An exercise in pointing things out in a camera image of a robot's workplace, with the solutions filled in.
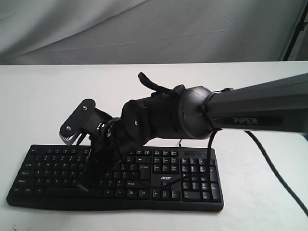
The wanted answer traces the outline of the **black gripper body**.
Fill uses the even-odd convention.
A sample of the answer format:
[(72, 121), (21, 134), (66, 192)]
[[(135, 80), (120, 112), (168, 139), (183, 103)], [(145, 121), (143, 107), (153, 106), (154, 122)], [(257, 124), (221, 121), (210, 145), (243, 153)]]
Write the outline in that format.
[(95, 118), (86, 122), (90, 135), (90, 156), (86, 182), (93, 183), (118, 165), (129, 153), (154, 136), (148, 118)]

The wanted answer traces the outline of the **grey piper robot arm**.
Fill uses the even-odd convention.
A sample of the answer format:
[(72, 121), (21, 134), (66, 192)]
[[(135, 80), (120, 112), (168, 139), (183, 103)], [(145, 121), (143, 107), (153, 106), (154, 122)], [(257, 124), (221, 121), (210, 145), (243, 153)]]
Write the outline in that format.
[(78, 184), (83, 191), (154, 138), (204, 140), (222, 129), (308, 134), (307, 74), (219, 93), (202, 86), (167, 89), (144, 73), (138, 77), (153, 90), (150, 97), (125, 103), (119, 118), (96, 111), (84, 129), (91, 150)]

